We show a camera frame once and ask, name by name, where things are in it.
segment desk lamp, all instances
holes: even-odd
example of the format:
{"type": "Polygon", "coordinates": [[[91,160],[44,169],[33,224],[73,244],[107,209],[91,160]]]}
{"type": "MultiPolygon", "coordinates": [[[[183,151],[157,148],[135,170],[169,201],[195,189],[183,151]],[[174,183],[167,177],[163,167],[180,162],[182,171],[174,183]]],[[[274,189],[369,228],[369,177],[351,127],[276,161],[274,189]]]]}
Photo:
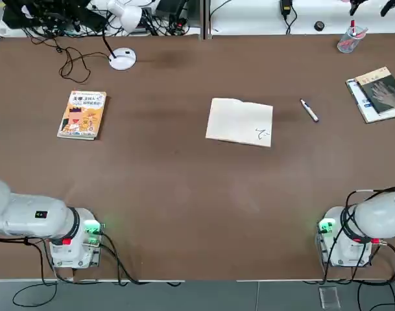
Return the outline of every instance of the desk lamp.
{"type": "MultiPolygon", "coordinates": [[[[118,0],[110,0],[107,7],[111,13],[119,18],[121,26],[127,33],[131,33],[138,26],[139,21],[141,20],[142,9],[138,6],[124,5],[118,0]]],[[[112,68],[125,70],[131,68],[135,64],[137,56],[132,49],[120,47],[113,51],[105,40],[104,30],[102,32],[102,38],[106,47],[111,52],[109,64],[112,68]]]]}

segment lamp head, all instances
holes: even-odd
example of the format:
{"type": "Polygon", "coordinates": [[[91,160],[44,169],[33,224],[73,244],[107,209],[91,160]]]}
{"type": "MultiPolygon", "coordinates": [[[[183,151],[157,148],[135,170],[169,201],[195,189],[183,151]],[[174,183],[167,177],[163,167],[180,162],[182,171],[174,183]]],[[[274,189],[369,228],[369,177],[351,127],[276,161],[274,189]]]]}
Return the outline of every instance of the lamp head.
{"type": "Polygon", "coordinates": [[[129,34],[138,26],[143,13],[140,7],[124,5],[118,0],[109,0],[107,7],[112,14],[119,17],[121,26],[129,34]]]}

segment table surface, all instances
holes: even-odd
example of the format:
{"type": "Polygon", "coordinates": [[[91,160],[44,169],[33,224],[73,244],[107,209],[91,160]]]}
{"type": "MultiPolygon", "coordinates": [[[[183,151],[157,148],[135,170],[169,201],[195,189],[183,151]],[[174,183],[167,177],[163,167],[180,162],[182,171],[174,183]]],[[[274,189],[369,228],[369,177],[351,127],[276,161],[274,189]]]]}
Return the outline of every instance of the table surface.
{"type": "MultiPolygon", "coordinates": [[[[395,119],[365,124],[344,83],[385,65],[395,76],[395,35],[369,35],[353,54],[337,39],[110,38],[137,64],[87,58],[84,85],[60,78],[66,56],[53,48],[0,41],[0,178],[93,211],[138,279],[320,279],[323,214],[352,190],[395,185],[395,119]],[[109,96],[96,141],[56,137],[74,89],[109,96]],[[274,106],[271,148],[205,139],[213,97],[274,106]]],[[[100,38],[59,42],[106,52],[100,38]]],[[[85,74],[76,63],[73,77],[85,74]]],[[[357,278],[390,276],[381,253],[357,278]]],[[[78,273],[116,278],[107,255],[78,273]]],[[[6,278],[40,278],[37,252],[0,244],[6,278]]]]}

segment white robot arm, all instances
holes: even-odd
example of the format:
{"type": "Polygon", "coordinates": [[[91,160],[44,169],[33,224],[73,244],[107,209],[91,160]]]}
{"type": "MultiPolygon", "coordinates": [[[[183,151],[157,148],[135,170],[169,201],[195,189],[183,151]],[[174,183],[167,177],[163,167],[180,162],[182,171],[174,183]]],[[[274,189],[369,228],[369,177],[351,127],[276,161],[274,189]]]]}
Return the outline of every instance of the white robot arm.
{"type": "Polygon", "coordinates": [[[98,265],[101,233],[101,224],[87,209],[46,196],[11,193],[0,180],[0,234],[48,238],[55,266],[98,265]]]}
{"type": "Polygon", "coordinates": [[[395,237],[395,192],[380,194],[348,209],[333,207],[318,224],[318,230],[324,262],[333,248],[329,259],[332,266],[365,266],[372,243],[395,237]]]}

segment book cover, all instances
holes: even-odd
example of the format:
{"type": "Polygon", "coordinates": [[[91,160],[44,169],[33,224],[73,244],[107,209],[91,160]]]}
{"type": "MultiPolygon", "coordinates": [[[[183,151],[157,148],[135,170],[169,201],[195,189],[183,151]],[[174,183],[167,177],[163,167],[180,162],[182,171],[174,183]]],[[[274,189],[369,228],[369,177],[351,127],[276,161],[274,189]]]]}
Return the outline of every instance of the book cover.
{"type": "Polygon", "coordinates": [[[366,123],[395,118],[395,108],[382,113],[377,113],[355,79],[347,80],[346,85],[355,99],[357,107],[366,123]]]}
{"type": "Polygon", "coordinates": [[[395,78],[387,67],[358,76],[355,80],[360,84],[363,93],[371,101],[377,113],[395,108],[395,78]]]}
{"type": "Polygon", "coordinates": [[[101,126],[105,92],[72,91],[57,136],[94,139],[101,126]]]}
{"type": "Polygon", "coordinates": [[[206,138],[270,147],[273,107],[234,98],[211,100],[206,138]]]}

